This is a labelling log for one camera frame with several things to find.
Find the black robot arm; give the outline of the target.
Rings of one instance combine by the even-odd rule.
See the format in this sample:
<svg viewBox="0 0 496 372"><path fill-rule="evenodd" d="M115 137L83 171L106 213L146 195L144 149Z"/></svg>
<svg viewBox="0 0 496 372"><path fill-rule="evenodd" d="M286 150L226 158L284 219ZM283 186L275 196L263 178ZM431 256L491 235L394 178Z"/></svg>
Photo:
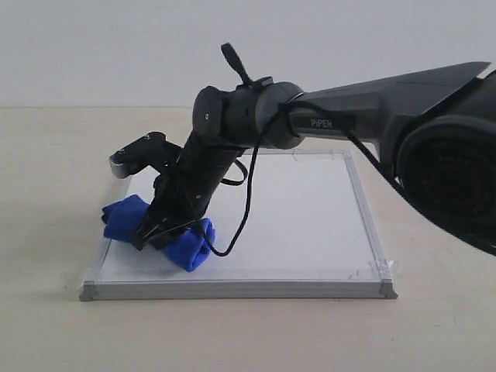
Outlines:
<svg viewBox="0 0 496 372"><path fill-rule="evenodd" d="M133 245L198 226L244 152L288 150L309 137L350 141L418 213L494 254L495 74L480 61L315 92L268 77L203 88L184 146L145 147L160 174Z"/></svg>

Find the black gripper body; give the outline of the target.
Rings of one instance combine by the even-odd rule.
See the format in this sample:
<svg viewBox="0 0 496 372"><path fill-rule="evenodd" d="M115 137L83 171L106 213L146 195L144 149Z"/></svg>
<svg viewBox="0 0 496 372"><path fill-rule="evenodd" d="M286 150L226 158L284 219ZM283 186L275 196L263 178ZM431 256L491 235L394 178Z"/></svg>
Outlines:
<svg viewBox="0 0 496 372"><path fill-rule="evenodd" d="M154 196L149 214L158 225L158 232L178 233L190 229L208 208L209 196L193 192L171 173L158 175L154 182Z"/></svg>

